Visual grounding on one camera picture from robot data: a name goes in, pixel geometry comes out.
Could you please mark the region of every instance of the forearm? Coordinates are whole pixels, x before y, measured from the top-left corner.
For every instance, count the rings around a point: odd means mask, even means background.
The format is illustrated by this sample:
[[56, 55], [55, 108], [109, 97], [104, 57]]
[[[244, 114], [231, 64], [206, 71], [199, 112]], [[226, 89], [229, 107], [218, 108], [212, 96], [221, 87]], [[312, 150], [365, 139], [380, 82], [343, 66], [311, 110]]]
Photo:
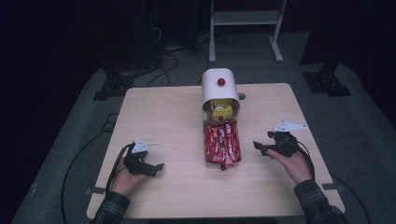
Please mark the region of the forearm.
[[347, 223], [345, 215], [323, 194], [315, 180], [306, 180], [294, 188], [303, 208], [306, 223]]
[[110, 191], [102, 201], [91, 224], [120, 223], [130, 202], [122, 194]]

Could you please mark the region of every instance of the table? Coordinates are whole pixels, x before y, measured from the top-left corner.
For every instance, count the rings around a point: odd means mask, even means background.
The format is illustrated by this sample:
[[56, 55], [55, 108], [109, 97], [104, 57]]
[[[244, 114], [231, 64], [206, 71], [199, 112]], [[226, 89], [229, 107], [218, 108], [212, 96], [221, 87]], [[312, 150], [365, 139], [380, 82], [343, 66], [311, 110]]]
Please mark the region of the table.
[[[96, 187], [104, 189], [120, 150], [138, 138], [151, 145], [145, 161], [165, 163], [156, 177], [130, 196], [128, 218], [301, 216], [294, 183], [275, 160], [263, 157], [253, 141], [273, 144], [266, 132], [282, 120], [306, 124], [288, 84], [237, 85], [246, 95], [238, 117], [242, 160], [237, 167], [205, 167], [202, 90], [199, 86], [129, 89], [125, 95]], [[317, 182], [332, 183], [309, 128], [292, 132], [309, 150]], [[330, 204], [345, 210], [336, 189], [324, 190]], [[93, 218], [105, 195], [94, 193]]]
[[274, 35], [269, 37], [270, 45], [278, 63], [283, 63], [283, 57], [277, 46], [280, 25], [282, 24], [287, 0], [282, 0], [280, 10], [259, 11], [215, 11], [214, 0], [210, 8], [210, 41], [209, 61], [216, 61], [215, 51], [215, 26], [217, 25], [260, 25], [270, 24], [275, 26]]

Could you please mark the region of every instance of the red knob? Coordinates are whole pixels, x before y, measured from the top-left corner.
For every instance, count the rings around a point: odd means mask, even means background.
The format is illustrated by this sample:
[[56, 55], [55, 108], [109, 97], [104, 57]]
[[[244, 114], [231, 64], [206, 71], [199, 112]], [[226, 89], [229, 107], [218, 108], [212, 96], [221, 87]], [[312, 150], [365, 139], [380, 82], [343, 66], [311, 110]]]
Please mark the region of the red knob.
[[224, 86], [224, 84], [225, 84], [224, 78], [219, 78], [219, 80], [218, 80], [218, 85], [219, 85], [219, 86]]

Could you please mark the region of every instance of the black stand base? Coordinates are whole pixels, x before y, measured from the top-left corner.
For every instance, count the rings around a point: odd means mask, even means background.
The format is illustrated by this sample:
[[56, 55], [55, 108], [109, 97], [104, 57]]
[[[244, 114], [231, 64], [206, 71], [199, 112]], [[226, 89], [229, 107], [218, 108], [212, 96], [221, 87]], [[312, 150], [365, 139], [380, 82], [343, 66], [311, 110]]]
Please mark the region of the black stand base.
[[109, 96], [125, 96], [125, 93], [132, 88], [134, 78], [116, 76], [107, 77], [103, 87], [93, 96], [93, 101], [105, 101]]
[[327, 93], [329, 96], [351, 96], [347, 87], [340, 84], [335, 75], [321, 72], [303, 72], [306, 84], [313, 93]]

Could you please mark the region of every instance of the white metal frame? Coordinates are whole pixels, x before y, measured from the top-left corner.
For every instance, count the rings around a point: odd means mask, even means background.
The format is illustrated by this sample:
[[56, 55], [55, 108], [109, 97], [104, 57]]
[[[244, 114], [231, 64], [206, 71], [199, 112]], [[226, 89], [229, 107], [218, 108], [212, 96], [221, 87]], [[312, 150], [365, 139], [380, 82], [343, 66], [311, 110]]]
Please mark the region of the white metal frame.
[[275, 25], [274, 36], [269, 37], [271, 48], [278, 63], [283, 62], [282, 54], [277, 46], [280, 25], [283, 20], [287, 0], [282, 0], [280, 10], [265, 11], [218, 11], [215, 12], [214, 0], [210, 7], [210, 42], [209, 42], [209, 61], [216, 61], [215, 52], [215, 26], [217, 25], [254, 25], [254, 24], [273, 24]]

